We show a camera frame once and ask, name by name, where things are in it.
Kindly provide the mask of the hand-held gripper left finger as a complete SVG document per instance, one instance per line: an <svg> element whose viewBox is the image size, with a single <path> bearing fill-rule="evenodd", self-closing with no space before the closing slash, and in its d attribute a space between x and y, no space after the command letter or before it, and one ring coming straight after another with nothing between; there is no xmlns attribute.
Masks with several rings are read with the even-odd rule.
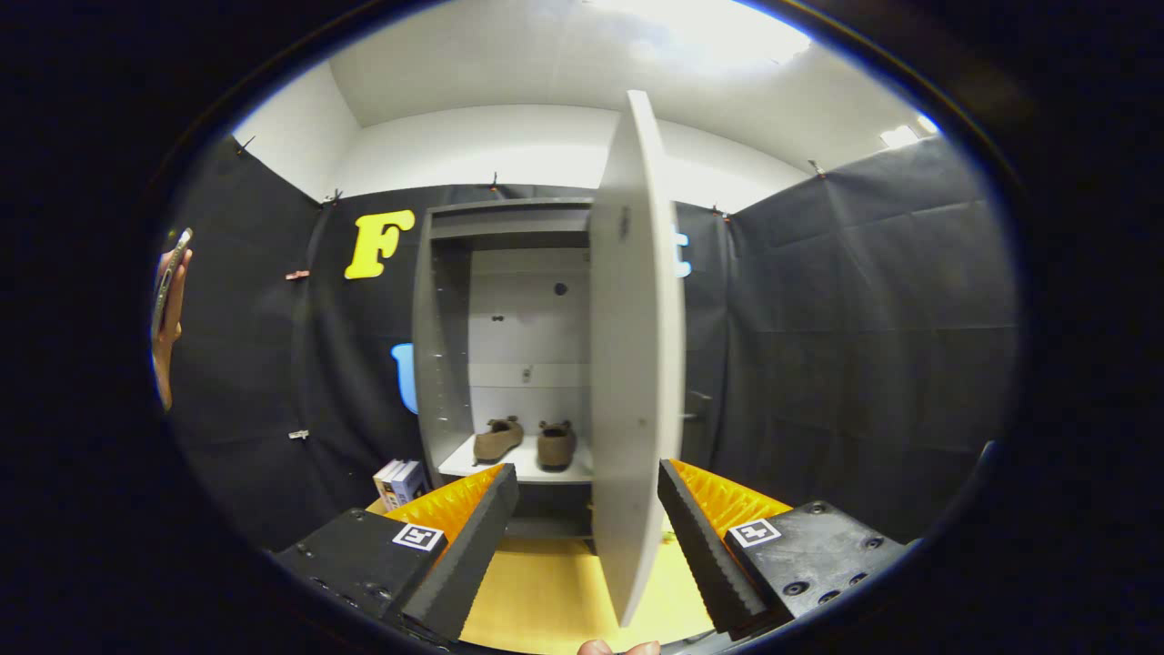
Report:
<svg viewBox="0 0 1164 655"><path fill-rule="evenodd" d="M502 463L399 510L347 510L271 558L346 613L453 645L517 501L516 470Z"/></svg>

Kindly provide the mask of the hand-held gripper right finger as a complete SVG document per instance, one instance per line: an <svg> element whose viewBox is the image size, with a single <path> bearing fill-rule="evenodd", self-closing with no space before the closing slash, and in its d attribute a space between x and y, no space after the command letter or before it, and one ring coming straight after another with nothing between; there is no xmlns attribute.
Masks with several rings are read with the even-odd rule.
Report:
<svg viewBox="0 0 1164 655"><path fill-rule="evenodd" d="M656 494L715 631L733 640L818 612L914 547L831 501L792 507L681 460L660 461Z"/></svg>

